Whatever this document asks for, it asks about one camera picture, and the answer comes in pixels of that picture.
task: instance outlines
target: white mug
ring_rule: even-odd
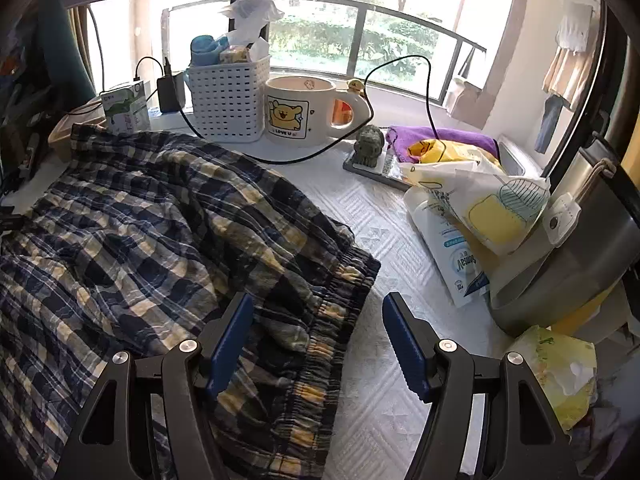
[[[336,100],[353,110],[348,124],[332,123]],[[327,137],[341,137],[370,114],[369,105],[356,92],[337,90],[327,79],[305,75],[269,79],[267,106],[270,139],[295,146],[316,146]]]

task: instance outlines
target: cardboard box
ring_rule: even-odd
[[[151,129],[145,86],[137,81],[102,94],[106,127],[112,134],[131,134]]]

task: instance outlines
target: black charging cable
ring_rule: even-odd
[[[166,75],[166,74],[164,73],[164,67],[162,66],[162,63],[160,63],[160,62],[159,62],[155,57],[152,57],[152,56],[144,56],[144,57],[141,57],[141,58],[140,58],[140,61],[139,61],[139,62],[138,62],[138,64],[136,65],[136,74],[135,74],[135,76],[134,76],[133,81],[137,81],[137,80],[139,79],[139,78],[138,78],[138,69],[140,68],[140,63],[142,63],[145,59],[151,59],[152,61],[155,61],[156,63],[158,63],[158,66],[160,67],[160,73],[161,73],[162,75]]]
[[[379,65],[379,66],[375,67],[374,69],[372,69],[367,74],[366,78],[364,78],[364,100],[367,102],[367,106],[369,107],[370,115],[365,121],[363,121],[362,123],[358,124],[358,126],[355,126],[351,130],[349,130],[343,136],[341,136],[338,139],[334,140],[334,142],[331,142],[330,144],[328,144],[324,148],[321,148],[320,150],[317,150],[316,152],[313,152],[310,155],[302,156],[300,158],[294,158],[293,160],[267,160],[267,159],[259,158],[257,156],[253,156],[253,155],[247,155],[247,156],[252,158],[253,160],[257,160],[258,162],[261,162],[263,164],[273,164],[275,166],[284,166],[284,165],[287,165],[287,164],[297,164],[299,162],[305,162],[307,160],[311,160],[315,156],[321,155],[321,153],[324,153],[325,151],[331,149],[336,144],[338,144],[339,142],[342,142],[344,139],[346,139],[350,135],[353,135],[355,132],[357,132],[359,129],[363,128],[364,126],[366,126],[367,124],[369,124],[373,120],[373,117],[374,117],[375,113],[374,113],[374,110],[373,110],[373,106],[371,105],[371,101],[369,100],[369,96],[367,95],[367,83],[369,82],[369,78],[373,75],[373,73],[375,73],[376,70],[380,70],[381,68],[384,68],[385,66],[388,66],[388,65],[393,64],[395,62],[402,61],[403,59],[409,59],[409,58],[412,58],[412,57],[417,57],[419,59],[425,60],[427,62],[428,67],[429,67],[429,71],[427,72],[427,91],[426,91],[424,103],[425,103],[425,106],[426,106],[426,109],[427,109],[427,116],[429,118],[429,123],[430,123],[431,129],[433,130],[433,135],[435,136],[436,139],[440,140],[440,137],[438,136],[438,131],[436,130],[436,126],[433,123],[433,117],[431,117],[431,108],[430,108],[430,105],[429,105],[429,89],[431,87],[431,61],[429,60],[429,58],[427,58],[426,56],[422,56],[421,54],[408,54],[407,56],[401,56],[401,57],[398,57],[396,59],[392,59],[391,61],[387,61],[387,62],[383,63],[382,65]],[[160,62],[157,59],[155,59],[155,58],[151,58],[151,59],[153,59],[156,63],[160,64]],[[182,118],[184,119],[184,122],[187,123],[187,126],[191,129],[191,131],[197,137],[199,137],[201,139],[204,139],[204,137],[199,133],[199,131],[196,130],[193,127],[193,125],[190,123],[190,121],[188,120],[188,118],[185,115],[185,113],[182,110],[182,108],[180,108],[180,114],[182,115]]]
[[[153,92],[151,92],[151,95],[149,97],[146,98],[145,103],[148,103],[149,99],[151,99],[154,95],[156,95],[156,92],[158,92],[157,88]],[[74,115],[74,116],[87,115],[87,114],[90,114],[91,112],[95,112],[101,106],[102,106],[102,103],[99,103],[94,108],[91,108],[90,110],[87,110],[85,112],[76,112],[76,113],[69,112],[68,114],[65,114],[65,115]],[[144,106],[141,106],[140,108],[138,108],[134,113],[137,114],[140,110],[142,110],[142,108],[144,108]]]

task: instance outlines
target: white textured mat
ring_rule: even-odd
[[[510,339],[494,324],[483,300],[456,309],[411,224],[402,192],[343,170],[349,152],[350,146],[344,143],[303,164],[274,169],[325,213],[348,224],[358,245],[382,263],[349,344],[324,478],[401,480],[420,441],[429,407],[406,386],[382,324],[384,296],[400,292],[415,316],[470,353],[500,357]],[[480,396],[474,400],[465,472],[473,471],[478,454],[482,402]]]

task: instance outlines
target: purple towel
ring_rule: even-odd
[[[438,137],[441,140],[455,140],[463,144],[471,144],[482,148],[500,160],[498,143],[485,134],[466,132],[464,130],[452,130],[450,128],[438,128]],[[392,126],[386,133],[388,140],[394,147],[400,162],[419,162],[417,156],[409,155],[409,147],[424,139],[434,139],[433,130],[428,126]]]

